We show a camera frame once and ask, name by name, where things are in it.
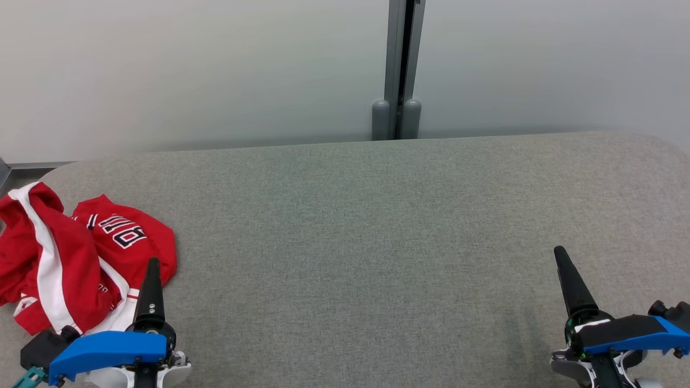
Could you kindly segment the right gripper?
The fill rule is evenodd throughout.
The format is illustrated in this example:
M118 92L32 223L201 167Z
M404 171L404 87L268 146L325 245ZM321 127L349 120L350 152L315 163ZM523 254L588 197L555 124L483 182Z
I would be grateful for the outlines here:
M567 347L551 354L552 371L574 380L579 387L662 387L657 380L627 374L628 369L645 360L646 350L609 350L607 354L592 355L576 349L574 339L580 329L611 322L613 316L599 309L564 246L555 246L554 258L569 318L564 327Z

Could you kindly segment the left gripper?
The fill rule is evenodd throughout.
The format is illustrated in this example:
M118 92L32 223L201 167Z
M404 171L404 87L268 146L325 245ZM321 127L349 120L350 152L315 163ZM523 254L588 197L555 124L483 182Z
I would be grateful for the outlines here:
M168 342L166 359L159 361L157 366L145 364L142 368L117 366L97 369L85 373L84 381L98 387L175 387L187 379L192 363L183 352L175 350L175 329L165 322L158 258L150 258L148 262L137 297L135 316L126 331L165 336Z

